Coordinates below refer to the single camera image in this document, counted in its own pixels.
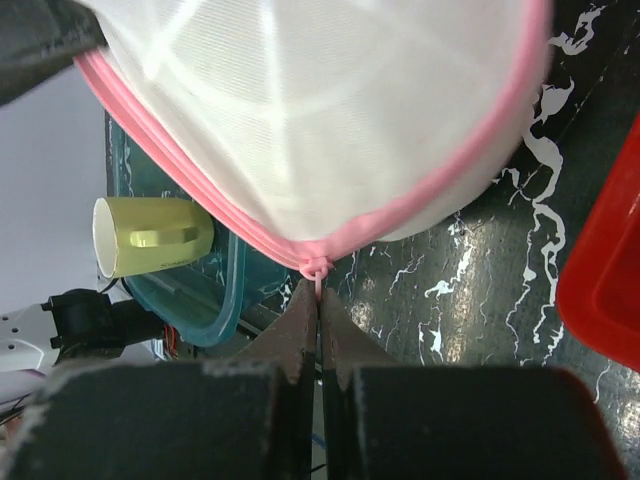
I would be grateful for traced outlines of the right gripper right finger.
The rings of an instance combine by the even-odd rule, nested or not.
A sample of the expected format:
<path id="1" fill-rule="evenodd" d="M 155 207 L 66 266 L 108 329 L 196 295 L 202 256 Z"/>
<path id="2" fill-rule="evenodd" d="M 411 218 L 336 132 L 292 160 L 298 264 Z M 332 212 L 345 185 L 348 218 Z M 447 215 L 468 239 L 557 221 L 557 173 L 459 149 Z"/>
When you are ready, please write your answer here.
<path id="1" fill-rule="evenodd" d="M 331 479 L 623 479 L 588 389 L 546 367 L 397 362 L 319 301 Z"/>

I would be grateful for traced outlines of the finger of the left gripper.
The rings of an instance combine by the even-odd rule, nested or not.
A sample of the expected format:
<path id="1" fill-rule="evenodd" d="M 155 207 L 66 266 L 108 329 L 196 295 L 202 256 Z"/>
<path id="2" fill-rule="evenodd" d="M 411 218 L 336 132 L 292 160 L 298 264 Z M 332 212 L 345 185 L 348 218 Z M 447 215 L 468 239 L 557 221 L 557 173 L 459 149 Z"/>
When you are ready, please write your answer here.
<path id="1" fill-rule="evenodd" d="M 94 13 L 76 1 L 1 3 L 1 103 L 6 105 L 106 44 Z"/>

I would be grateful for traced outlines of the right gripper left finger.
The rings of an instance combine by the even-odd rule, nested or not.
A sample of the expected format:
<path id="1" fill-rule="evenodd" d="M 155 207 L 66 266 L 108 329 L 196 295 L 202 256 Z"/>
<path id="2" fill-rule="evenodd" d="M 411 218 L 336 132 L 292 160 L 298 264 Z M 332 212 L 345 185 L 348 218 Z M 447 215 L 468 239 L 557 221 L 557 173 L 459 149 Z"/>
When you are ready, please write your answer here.
<path id="1" fill-rule="evenodd" d="M 317 295 L 236 356 L 69 362 L 28 401 L 5 479 L 307 479 Z"/>

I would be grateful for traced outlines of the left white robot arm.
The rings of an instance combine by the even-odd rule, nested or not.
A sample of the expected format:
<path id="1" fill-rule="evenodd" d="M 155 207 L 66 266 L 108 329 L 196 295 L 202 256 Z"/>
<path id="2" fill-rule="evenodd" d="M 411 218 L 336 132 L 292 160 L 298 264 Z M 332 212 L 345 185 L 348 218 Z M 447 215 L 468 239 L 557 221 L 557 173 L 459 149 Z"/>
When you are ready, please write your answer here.
<path id="1" fill-rule="evenodd" d="M 94 13 L 75 1 L 1 4 L 1 102 L 8 104 L 106 44 Z M 1 369 L 42 375 L 68 359 L 119 357 L 158 339 L 164 323 L 134 300 L 74 289 L 1 316 Z"/>

